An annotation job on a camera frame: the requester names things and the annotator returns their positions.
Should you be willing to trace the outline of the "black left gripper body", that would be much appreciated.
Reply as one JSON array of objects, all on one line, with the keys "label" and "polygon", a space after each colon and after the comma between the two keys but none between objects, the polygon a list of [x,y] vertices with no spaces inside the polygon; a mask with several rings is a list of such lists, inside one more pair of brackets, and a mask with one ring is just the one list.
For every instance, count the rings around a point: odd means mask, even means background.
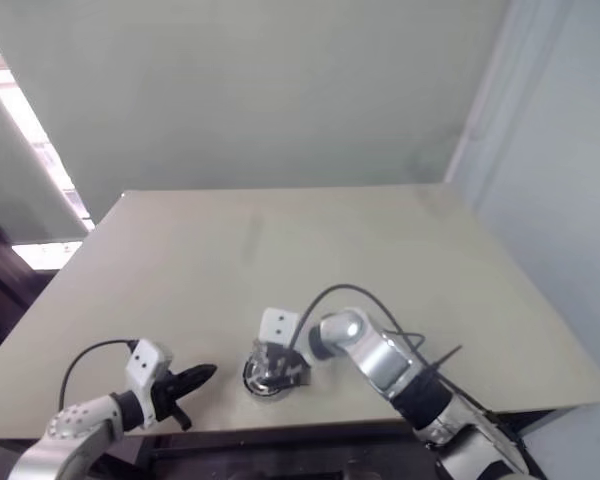
[{"label": "black left gripper body", "polygon": [[184,390],[186,381],[187,375],[184,372],[179,374],[168,372],[152,386],[151,400],[157,422],[173,418],[181,430],[191,428],[191,419],[177,404],[177,401],[186,395]]}]

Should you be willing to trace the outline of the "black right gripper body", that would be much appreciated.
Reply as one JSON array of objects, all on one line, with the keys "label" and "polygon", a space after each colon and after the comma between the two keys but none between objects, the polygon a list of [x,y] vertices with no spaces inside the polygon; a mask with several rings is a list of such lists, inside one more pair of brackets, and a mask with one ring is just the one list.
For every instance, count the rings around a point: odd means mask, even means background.
[{"label": "black right gripper body", "polygon": [[310,380],[310,365],[294,349],[267,344],[266,360],[266,383],[308,383]]}]

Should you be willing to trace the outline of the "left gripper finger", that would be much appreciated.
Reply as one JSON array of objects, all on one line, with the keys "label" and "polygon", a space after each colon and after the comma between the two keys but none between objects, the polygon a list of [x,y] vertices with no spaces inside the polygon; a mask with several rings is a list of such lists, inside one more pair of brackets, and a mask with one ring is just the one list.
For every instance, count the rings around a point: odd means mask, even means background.
[{"label": "left gripper finger", "polygon": [[212,373],[181,373],[173,379],[173,398],[180,399],[199,389],[211,377]]},{"label": "left gripper finger", "polygon": [[199,364],[183,370],[176,375],[178,384],[204,384],[210,380],[217,371],[215,364]]}]

